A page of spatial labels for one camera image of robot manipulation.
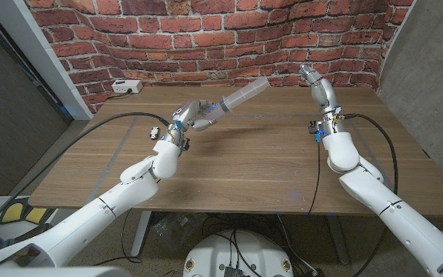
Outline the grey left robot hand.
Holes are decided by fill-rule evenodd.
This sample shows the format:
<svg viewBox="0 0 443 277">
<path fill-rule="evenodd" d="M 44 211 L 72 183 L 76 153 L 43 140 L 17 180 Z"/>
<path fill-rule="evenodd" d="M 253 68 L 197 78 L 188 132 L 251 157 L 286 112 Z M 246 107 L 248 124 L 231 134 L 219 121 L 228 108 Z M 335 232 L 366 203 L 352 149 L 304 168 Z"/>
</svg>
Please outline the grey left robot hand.
<svg viewBox="0 0 443 277">
<path fill-rule="evenodd" d="M 215 119 L 202 119 L 202 113 L 213 105 L 208 100 L 193 100 L 182 104 L 173 114 L 172 123 L 167 127 L 162 141 L 180 146 L 185 140 L 185 132 L 192 128 L 196 132 L 214 125 Z"/>
</svg>

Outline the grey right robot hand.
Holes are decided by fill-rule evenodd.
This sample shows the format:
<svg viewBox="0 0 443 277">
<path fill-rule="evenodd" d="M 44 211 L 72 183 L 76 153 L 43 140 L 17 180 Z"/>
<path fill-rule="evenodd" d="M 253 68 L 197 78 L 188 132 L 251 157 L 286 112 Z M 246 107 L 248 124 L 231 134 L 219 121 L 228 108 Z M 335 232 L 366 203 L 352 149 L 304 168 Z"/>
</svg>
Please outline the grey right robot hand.
<svg viewBox="0 0 443 277">
<path fill-rule="evenodd" d="M 339 121 L 341 106 L 335 96 L 335 91 L 329 80 L 315 69 L 301 65 L 301 79 L 311 88 L 311 96 L 321 114 L 321 130 L 324 135 L 343 132 L 344 126 Z"/>
</svg>

